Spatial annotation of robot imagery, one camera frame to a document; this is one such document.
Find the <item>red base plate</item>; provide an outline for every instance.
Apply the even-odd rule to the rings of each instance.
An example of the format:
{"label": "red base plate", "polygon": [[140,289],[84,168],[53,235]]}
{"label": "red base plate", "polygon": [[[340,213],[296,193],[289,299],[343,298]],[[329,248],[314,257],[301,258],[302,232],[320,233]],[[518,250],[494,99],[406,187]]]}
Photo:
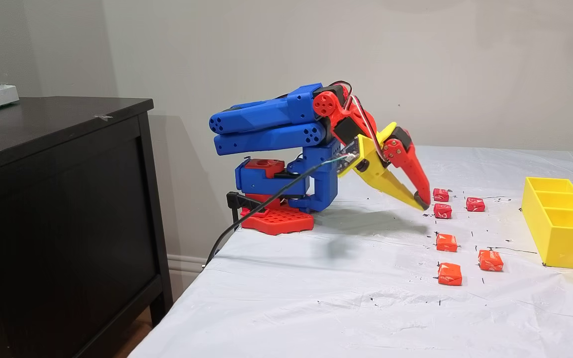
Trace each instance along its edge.
{"label": "red base plate", "polygon": [[[241,215],[249,211],[243,209]],[[265,217],[250,217],[241,224],[245,229],[256,229],[261,233],[278,235],[298,233],[313,229],[313,217],[307,213],[282,205],[279,209],[269,209]]]}

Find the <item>white plastic sheet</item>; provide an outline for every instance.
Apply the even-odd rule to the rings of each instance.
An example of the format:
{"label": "white plastic sheet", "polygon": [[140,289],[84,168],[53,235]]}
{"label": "white plastic sheet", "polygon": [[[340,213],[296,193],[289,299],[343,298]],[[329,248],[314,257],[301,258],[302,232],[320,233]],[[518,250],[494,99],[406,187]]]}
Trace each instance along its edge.
{"label": "white plastic sheet", "polygon": [[[453,191],[451,220],[351,173],[312,231],[237,231],[131,357],[573,357],[573,270],[526,252],[537,250],[519,211],[526,176],[573,182],[573,152],[418,156],[431,186]],[[467,196],[501,197],[468,213]],[[437,251],[434,231],[459,251]],[[503,272],[476,265],[487,247],[506,248]],[[461,265],[463,285],[439,285],[437,262]]]}

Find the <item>black mark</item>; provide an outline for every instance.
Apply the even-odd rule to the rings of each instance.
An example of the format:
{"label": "black mark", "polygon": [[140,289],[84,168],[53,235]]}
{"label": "black mark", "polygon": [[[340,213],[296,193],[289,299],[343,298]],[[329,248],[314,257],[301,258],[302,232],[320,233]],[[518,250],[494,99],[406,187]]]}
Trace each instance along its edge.
{"label": "black mark", "polygon": [[507,250],[512,250],[512,251],[520,251],[520,252],[528,252],[530,254],[536,254],[536,252],[533,251],[525,251],[525,250],[516,250],[516,249],[510,249],[509,247],[487,247],[490,251],[492,251],[492,249],[507,249]]}

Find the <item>yellow tray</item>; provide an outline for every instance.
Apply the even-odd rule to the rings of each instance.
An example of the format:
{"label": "yellow tray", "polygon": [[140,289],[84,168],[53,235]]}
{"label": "yellow tray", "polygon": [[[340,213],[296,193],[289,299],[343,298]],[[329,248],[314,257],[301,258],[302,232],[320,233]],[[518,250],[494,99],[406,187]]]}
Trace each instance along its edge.
{"label": "yellow tray", "polygon": [[573,268],[572,182],[527,177],[521,209],[543,264]]}

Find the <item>table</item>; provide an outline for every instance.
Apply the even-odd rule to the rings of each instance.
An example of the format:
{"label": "table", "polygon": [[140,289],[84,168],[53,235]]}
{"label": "table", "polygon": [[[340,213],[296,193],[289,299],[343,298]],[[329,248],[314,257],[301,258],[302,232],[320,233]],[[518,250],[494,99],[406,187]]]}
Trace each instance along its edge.
{"label": "table", "polygon": [[0,107],[0,357],[109,357],[172,304],[150,99]]}
{"label": "table", "polygon": [[[519,211],[526,176],[573,182],[573,152],[417,152],[453,191],[451,220],[349,174],[312,231],[233,234],[130,357],[573,357],[573,270],[543,267]],[[467,196],[490,197],[486,211]],[[459,252],[437,251],[435,231]],[[487,247],[503,272],[476,265]],[[463,285],[439,285],[438,262],[461,265]]]}

